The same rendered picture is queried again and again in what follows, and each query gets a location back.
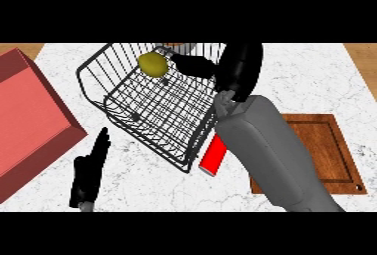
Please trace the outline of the brown wooden cutting board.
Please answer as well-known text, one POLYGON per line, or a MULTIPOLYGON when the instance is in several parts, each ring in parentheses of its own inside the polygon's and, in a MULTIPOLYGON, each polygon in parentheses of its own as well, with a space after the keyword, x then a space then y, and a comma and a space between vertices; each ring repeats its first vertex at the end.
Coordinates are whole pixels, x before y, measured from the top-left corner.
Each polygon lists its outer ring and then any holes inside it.
POLYGON ((313 156, 319 177, 332 194, 366 195, 335 114, 283 115, 313 156))

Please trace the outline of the red can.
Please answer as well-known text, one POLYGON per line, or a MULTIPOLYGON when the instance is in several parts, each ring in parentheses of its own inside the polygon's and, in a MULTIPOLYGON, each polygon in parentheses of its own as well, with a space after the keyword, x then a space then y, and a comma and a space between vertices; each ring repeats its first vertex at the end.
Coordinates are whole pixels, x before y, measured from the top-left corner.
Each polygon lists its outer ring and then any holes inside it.
POLYGON ((199 168, 202 169, 202 171, 212 177, 217 177, 218 175, 218 171, 222 165, 225 155, 227 155, 227 146, 222 142, 220 135, 217 135, 212 139, 205 157, 199 165, 199 168))

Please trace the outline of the red box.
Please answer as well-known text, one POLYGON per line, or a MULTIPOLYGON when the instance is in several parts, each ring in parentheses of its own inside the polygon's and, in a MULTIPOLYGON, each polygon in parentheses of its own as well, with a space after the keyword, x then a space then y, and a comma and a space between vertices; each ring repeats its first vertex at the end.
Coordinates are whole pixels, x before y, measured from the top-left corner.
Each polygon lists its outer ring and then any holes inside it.
POLYGON ((24 52, 0 55, 0 204, 88 136, 24 52))

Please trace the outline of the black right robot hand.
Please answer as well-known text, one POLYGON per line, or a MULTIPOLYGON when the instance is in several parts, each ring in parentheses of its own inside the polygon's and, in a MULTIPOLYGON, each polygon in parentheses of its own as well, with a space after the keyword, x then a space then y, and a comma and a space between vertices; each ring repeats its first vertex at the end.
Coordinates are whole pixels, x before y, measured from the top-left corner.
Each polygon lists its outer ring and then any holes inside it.
POLYGON ((261 43, 228 43, 218 64, 205 56, 174 54, 171 59, 183 74, 208 79, 217 78, 215 90, 236 91, 233 99, 237 102, 248 100, 262 68, 261 43))

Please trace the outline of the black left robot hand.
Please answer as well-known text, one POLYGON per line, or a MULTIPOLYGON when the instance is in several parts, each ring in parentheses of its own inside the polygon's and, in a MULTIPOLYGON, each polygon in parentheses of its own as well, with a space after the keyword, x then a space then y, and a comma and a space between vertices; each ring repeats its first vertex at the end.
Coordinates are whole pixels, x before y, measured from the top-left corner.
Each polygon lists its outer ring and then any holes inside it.
POLYGON ((95 203, 98 199, 103 169, 110 146, 109 128, 104 127, 95 141, 92 153, 75 159, 75 181, 70 197, 72 208, 79 208, 81 202, 95 203))

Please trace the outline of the yellow lemon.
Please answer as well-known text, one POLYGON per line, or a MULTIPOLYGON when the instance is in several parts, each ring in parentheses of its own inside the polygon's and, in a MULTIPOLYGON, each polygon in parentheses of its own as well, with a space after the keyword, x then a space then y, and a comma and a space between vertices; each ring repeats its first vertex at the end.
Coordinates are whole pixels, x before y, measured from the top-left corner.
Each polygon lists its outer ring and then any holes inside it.
POLYGON ((162 77, 169 70, 168 60, 157 52, 141 54, 138 61, 141 70, 153 78, 162 77))

